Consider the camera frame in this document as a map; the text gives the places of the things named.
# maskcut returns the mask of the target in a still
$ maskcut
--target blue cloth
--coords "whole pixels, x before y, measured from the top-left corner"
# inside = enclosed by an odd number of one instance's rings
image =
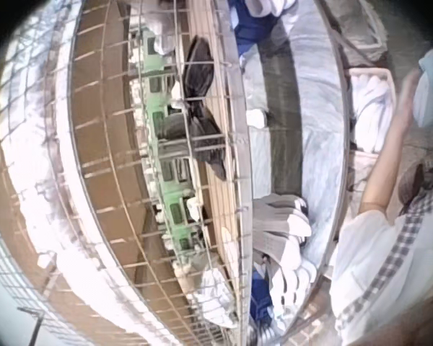
[[[273,305],[269,295],[269,284],[257,270],[252,271],[252,292],[250,300],[250,315],[254,321],[270,324],[271,317],[268,307]]]
[[[237,50],[239,56],[249,51],[253,45],[264,40],[271,34],[278,17],[270,14],[266,17],[255,18],[250,15],[245,0],[228,0],[229,7],[236,8],[239,23],[235,28]]]

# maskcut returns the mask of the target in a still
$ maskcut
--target plaid pattern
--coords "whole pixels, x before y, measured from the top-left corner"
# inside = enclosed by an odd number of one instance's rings
[[[424,214],[433,211],[433,168],[426,172],[424,178],[419,194],[412,200],[408,208],[404,226],[396,239],[396,243],[377,275],[362,296],[348,305],[337,317],[336,329],[338,331],[343,330],[365,306],[375,300],[379,292],[401,268],[419,233]]]

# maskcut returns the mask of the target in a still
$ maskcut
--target gray floor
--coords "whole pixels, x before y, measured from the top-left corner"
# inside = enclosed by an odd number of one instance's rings
[[[392,71],[397,91],[401,87],[404,76],[417,67],[419,59],[431,48],[431,40],[426,32],[422,32],[399,8],[385,0],[368,0],[380,15],[388,31],[388,68]],[[433,126],[417,128],[414,126],[403,147],[403,157],[399,175],[412,164],[425,156],[433,156]],[[388,217],[394,219],[401,209],[401,204],[393,194],[388,210]],[[292,345],[340,345],[341,341],[334,329],[335,319],[332,313],[323,316],[316,326],[310,326],[285,344]]]

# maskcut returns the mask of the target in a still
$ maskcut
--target metal wire grid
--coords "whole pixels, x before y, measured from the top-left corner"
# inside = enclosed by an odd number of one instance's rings
[[[68,345],[94,345],[86,337],[80,335],[74,327],[68,324],[47,301],[48,289],[51,289],[57,274],[52,273],[45,287],[38,290],[27,279],[19,265],[9,253],[0,234],[0,283],[21,308],[28,308],[43,314],[42,325],[57,338]]]

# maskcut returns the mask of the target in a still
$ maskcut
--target gray fabric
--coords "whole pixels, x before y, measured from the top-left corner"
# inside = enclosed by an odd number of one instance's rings
[[[365,0],[322,0],[332,28],[340,34],[347,68],[371,66],[387,51],[387,33]]]
[[[246,62],[247,109],[266,110],[269,126],[250,129],[253,195],[262,197],[271,176],[272,192],[307,201],[312,236],[302,253],[318,267],[341,203],[347,121],[333,46],[315,2],[288,9]]]

